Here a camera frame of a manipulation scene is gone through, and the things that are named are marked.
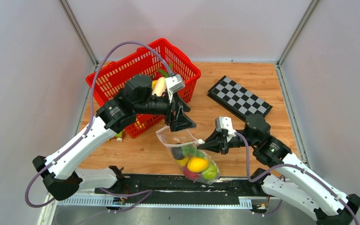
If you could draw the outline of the green pear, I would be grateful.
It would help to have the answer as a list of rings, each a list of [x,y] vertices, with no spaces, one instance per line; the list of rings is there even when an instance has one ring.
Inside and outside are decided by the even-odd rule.
[[[219,174],[219,169],[216,164],[210,164],[208,168],[201,173],[205,180],[215,180]]]

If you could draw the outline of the red apple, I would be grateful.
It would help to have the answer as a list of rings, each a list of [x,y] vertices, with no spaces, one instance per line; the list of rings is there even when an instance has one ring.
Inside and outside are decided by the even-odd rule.
[[[189,179],[189,180],[197,180],[200,175],[198,173],[190,171],[187,167],[183,168],[183,174]]]

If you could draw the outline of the yellow bell pepper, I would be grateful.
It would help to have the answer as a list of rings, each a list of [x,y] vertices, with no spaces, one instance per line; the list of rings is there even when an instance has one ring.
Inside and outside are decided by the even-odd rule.
[[[184,167],[184,166],[187,165],[188,161],[189,161],[189,157],[185,157],[183,159],[176,160],[176,163],[177,163],[178,166]]]

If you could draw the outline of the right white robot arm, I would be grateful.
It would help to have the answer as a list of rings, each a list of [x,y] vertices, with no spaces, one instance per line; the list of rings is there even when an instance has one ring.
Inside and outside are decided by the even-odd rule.
[[[247,166],[250,192],[266,193],[278,197],[310,216],[318,225],[359,224],[356,214],[360,197],[346,194],[330,185],[308,166],[290,148],[270,134],[270,125],[259,114],[247,116],[241,130],[233,128],[229,117],[215,119],[215,130],[199,149],[226,154],[231,148],[246,148],[267,170],[258,169],[254,174]]]

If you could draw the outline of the green chili pepper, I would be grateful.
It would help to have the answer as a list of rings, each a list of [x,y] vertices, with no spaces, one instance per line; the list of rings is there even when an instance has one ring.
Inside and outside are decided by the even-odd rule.
[[[169,73],[163,69],[158,69],[157,71],[162,77],[168,78],[170,76]]]

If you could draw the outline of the yellow lemon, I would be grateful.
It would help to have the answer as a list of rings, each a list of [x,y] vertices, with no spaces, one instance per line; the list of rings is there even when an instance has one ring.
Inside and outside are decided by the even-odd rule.
[[[202,157],[192,157],[187,163],[187,168],[193,173],[200,173],[209,166],[209,160]]]

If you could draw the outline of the clear polka dot zip bag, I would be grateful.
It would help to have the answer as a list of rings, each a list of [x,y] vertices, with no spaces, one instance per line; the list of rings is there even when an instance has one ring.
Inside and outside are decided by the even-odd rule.
[[[193,134],[190,132],[190,130],[188,130],[188,129],[178,131],[178,132],[171,132],[170,127],[165,126],[161,129],[159,129],[158,131],[156,131],[156,135],[157,135],[158,140],[167,149],[168,153],[171,155],[171,157],[175,161],[175,163],[176,163],[176,160],[172,156],[171,148],[179,146],[182,148],[183,154],[186,157],[189,157],[189,159],[192,157],[206,158],[209,160],[209,165],[216,164],[216,162],[204,150],[197,149],[197,146],[199,144],[203,144],[204,141],[201,139],[195,138],[193,136]],[[187,167],[187,165],[184,167],[180,167],[177,165],[177,167],[183,174],[183,168]],[[210,184],[213,184],[215,181],[217,181],[220,178],[220,169],[219,169],[219,174],[217,175],[215,180],[205,180],[201,176],[202,172],[198,173],[200,175],[200,177],[197,180],[195,180],[195,182],[200,182],[200,183],[203,183],[206,185],[210,185]]]

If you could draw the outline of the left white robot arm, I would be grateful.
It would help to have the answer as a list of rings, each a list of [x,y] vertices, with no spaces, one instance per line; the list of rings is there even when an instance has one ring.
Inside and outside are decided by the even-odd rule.
[[[124,190],[125,181],[117,170],[82,170],[79,164],[97,147],[133,125],[139,114],[162,115],[172,132],[196,127],[187,116],[190,107],[178,95],[185,87],[181,76],[166,78],[165,85],[163,95],[158,96],[153,94],[149,76],[133,76],[61,149],[47,157],[34,158],[33,165],[55,200],[65,200],[83,189],[108,188],[114,194]]]

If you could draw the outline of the red plastic shopping basket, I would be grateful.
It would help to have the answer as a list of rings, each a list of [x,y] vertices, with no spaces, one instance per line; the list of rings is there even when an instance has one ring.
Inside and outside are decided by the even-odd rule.
[[[181,75],[185,88],[178,95],[186,103],[192,99],[197,80],[201,71],[193,64],[189,57],[179,48],[172,45],[165,38],[157,39],[149,44],[168,63],[170,69]],[[136,74],[150,75],[153,80],[158,79],[160,71],[165,67],[152,52],[145,47],[139,47],[136,52],[102,67],[97,77],[93,97],[99,106],[112,99],[125,85],[125,82]],[[161,115],[138,115],[132,125],[125,128],[125,133],[136,138],[163,120]]]

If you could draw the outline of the white radish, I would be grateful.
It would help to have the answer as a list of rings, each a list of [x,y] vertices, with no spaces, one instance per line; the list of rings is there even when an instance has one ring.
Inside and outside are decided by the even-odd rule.
[[[165,77],[160,77],[157,80],[152,81],[152,95],[160,97],[166,91]]]

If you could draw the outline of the black white chessboard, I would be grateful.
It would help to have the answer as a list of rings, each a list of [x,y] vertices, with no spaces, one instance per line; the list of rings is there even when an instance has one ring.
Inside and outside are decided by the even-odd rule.
[[[207,96],[243,121],[251,114],[265,117],[272,109],[272,105],[227,76],[215,83]]]

